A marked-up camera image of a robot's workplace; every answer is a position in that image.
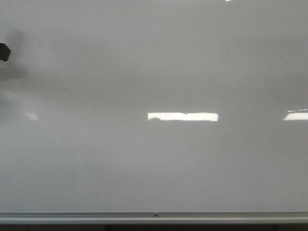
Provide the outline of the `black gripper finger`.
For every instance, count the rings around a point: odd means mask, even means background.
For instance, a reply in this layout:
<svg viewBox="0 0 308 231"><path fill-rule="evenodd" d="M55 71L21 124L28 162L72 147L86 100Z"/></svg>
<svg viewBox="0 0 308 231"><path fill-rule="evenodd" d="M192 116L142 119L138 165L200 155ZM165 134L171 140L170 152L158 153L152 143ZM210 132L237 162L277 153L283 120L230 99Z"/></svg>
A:
<svg viewBox="0 0 308 231"><path fill-rule="evenodd" d="M0 60L7 62L11 54L10 48L5 43L0 43Z"/></svg>

